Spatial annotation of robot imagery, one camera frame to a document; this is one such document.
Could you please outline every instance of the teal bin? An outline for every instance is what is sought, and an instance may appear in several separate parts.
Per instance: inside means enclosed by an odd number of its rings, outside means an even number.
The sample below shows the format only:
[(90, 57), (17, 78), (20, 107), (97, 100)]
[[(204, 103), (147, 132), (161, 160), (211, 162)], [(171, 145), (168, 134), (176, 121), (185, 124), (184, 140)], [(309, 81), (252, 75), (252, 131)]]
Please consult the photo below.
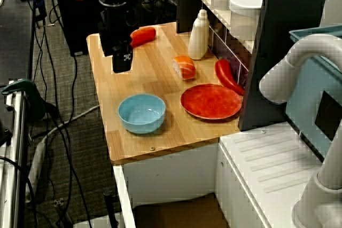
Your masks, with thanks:
[[(290, 38), (297, 42), (305, 36), (317, 33), (342, 38), (342, 25), (293, 30), (290, 31)], [(303, 65), (297, 85), (286, 106), (287, 116), (323, 157), (327, 154), (331, 141), (316, 126), (315, 120), (324, 91), (342, 105), (341, 72), (328, 59), (313, 56)]]

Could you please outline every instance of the white cabinet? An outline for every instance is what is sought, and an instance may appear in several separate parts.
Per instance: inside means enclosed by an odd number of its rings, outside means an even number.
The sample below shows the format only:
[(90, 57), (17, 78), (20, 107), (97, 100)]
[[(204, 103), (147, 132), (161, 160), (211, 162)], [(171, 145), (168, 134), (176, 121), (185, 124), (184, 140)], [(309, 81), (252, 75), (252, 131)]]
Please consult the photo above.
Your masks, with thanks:
[(320, 165), (290, 125), (281, 123), (113, 168), (128, 228), (136, 227), (137, 206), (209, 193), (230, 228), (290, 228), (293, 205)]

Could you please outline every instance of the plate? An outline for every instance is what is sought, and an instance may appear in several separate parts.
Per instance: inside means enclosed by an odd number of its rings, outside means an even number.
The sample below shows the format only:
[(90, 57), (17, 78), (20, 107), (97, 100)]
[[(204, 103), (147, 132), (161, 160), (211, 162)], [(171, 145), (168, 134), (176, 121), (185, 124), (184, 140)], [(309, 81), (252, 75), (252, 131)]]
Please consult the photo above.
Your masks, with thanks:
[(181, 96), (181, 105), (190, 114), (207, 120), (233, 116), (241, 109), (241, 98), (221, 85), (203, 84), (187, 89)]

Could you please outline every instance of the white bottle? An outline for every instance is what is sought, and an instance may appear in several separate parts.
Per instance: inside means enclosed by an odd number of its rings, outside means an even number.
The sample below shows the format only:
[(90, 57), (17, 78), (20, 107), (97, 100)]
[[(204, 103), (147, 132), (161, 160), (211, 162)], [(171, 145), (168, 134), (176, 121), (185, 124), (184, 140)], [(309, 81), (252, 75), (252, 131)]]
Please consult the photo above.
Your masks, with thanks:
[(193, 23), (190, 35), (188, 55), (193, 60), (200, 60), (208, 50), (209, 20), (207, 11), (201, 9)]

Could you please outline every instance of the light blue bowl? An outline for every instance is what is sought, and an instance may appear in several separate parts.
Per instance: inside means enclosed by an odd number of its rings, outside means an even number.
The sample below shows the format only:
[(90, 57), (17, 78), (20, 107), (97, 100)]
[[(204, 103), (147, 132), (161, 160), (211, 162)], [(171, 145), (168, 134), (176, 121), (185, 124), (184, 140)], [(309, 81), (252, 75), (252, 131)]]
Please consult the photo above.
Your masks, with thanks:
[(133, 133), (149, 133), (158, 129), (165, 118), (165, 103), (147, 93), (123, 100), (118, 113), (121, 124)]

